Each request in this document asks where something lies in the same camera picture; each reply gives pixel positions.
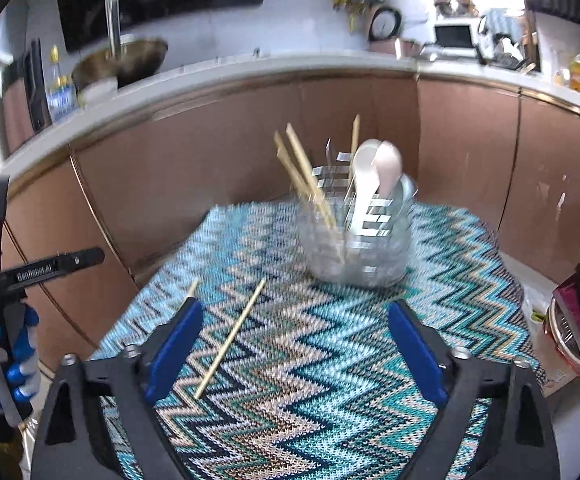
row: clock face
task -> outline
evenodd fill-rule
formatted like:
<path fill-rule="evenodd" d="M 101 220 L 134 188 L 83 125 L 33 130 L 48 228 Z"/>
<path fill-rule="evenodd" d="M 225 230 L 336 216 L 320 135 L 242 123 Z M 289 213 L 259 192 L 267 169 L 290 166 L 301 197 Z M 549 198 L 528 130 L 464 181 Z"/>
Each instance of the clock face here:
<path fill-rule="evenodd" d="M 380 10 L 372 20 L 371 35 L 376 40 L 387 40 L 397 28 L 397 16 L 390 9 Z"/>

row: blue and white glove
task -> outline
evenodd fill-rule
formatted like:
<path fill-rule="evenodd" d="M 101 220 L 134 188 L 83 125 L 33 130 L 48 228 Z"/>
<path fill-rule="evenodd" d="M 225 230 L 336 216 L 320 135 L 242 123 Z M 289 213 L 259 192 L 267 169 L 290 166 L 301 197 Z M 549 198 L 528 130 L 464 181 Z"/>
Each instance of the blue and white glove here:
<path fill-rule="evenodd" d="M 6 374 L 12 397 L 17 402 L 28 402 L 38 393 L 41 384 L 39 357 L 36 354 L 36 326 L 38 324 L 38 314 L 32 307 L 26 305 L 23 329 L 12 346 L 15 362 Z"/>

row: bottle with yellow cap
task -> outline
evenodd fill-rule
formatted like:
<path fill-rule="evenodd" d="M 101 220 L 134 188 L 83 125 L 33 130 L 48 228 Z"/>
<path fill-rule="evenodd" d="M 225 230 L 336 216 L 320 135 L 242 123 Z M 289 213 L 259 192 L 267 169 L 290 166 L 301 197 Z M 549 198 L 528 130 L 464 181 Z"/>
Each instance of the bottle with yellow cap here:
<path fill-rule="evenodd" d="M 56 45 L 50 50 L 50 63 L 52 79 L 48 89 L 48 110 L 55 123 L 77 108 L 77 96 L 68 76 L 61 74 L 59 49 Z"/>

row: zigzag patterned tablecloth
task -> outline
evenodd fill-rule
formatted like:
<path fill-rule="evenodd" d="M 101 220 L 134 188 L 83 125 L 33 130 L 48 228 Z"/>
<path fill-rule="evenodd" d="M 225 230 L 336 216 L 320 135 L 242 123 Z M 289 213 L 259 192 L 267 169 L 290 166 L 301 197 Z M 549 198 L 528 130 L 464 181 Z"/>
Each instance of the zigzag patterned tablecloth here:
<path fill-rule="evenodd" d="M 173 391 L 156 410 L 196 478 L 396 478 L 436 413 L 419 394 L 387 329 L 386 304 L 405 298 L 451 346 L 508 362 L 532 355 L 521 286 L 493 233 L 462 209 L 416 205 L 416 258 L 404 281 L 381 290 L 317 282 L 294 227 L 295 203 L 212 210 L 137 295 L 93 358 L 140 344 L 180 307 L 194 278 L 203 332 Z M 259 281 L 268 283 L 200 401 L 193 393 Z M 112 399 L 104 413 L 126 476 L 141 471 Z M 474 455 L 487 403 L 448 478 Z"/>

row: metal bolt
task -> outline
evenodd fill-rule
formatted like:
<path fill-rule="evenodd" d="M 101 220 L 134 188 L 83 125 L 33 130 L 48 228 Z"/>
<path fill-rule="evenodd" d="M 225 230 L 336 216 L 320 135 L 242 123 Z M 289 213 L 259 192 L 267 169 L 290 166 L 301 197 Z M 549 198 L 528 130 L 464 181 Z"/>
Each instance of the metal bolt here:
<path fill-rule="evenodd" d="M 75 364 L 75 362 L 77 362 L 77 359 L 78 357 L 76 354 L 66 354 L 61 359 L 61 364 L 63 366 L 72 366 L 73 364 Z"/>
<path fill-rule="evenodd" d="M 124 353 L 126 357 L 132 358 L 141 355 L 141 349 L 139 345 L 128 345 L 124 348 Z"/>
<path fill-rule="evenodd" d="M 453 348 L 451 350 L 451 354 L 456 357 L 457 359 L 462 359 L 462 360 L 467 360 L 470 359 L 470 357 L 472 357 L 472 354 L 470 353 L 470 351 L 463 347 L 463 346 L 457 346 L 455 348 Z"/>
<path fill-rule="evenodd" d="M 528 361 L 528 359 L 526 359 L 525 357 L 523 357 L 521 355 L 518 355 L 514 359 L 512 359 L 512 362 L 515 364 L 515 366 L 518 366 L 519 368 L 529 368 L 530 367 L 530 361 Z"/>

